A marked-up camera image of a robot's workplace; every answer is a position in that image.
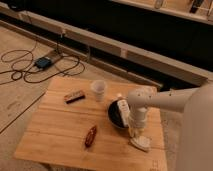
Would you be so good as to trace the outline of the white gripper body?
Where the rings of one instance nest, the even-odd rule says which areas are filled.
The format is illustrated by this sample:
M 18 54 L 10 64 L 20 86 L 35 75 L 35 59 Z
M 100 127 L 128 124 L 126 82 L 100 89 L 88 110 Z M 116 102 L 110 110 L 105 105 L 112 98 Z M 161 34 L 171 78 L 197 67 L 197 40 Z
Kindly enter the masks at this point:
M 146 125 L 148 109 L 143 108 L 131 108 L 128 116 L 129 126 L 132 128 L 142 129 Z

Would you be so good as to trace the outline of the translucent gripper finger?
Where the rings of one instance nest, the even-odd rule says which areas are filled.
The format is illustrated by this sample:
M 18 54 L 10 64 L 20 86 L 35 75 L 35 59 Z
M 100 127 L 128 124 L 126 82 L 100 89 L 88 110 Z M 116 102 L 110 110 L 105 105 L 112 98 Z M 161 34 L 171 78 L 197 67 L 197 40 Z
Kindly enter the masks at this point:
M 141 136 L 144 136 L 144 137 L 148 138 L 148 137 L 147 137 L 147 134 L 146 134 L 145 128 L 144 128 L 144 129 L 141 129 L 141 130 L 140 130 L 140 133 L 141 133 Z
M 135 129 L 134 128 L 128 128 L 128 132 L 129 132 L 129 135 L 131 138 L 134 138 L 136 135 L 135 135 Z

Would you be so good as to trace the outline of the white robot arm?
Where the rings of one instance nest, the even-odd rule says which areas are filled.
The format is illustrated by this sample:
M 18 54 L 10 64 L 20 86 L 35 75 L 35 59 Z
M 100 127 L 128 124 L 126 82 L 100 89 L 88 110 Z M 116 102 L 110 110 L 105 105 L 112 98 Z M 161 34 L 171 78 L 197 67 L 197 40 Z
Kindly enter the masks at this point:
M 142 119 L 143 107 L 182 112 L 176 171 L 213 171 L 213 83 L 154 94 L 135 89 L 127 101 L 134 122 Z

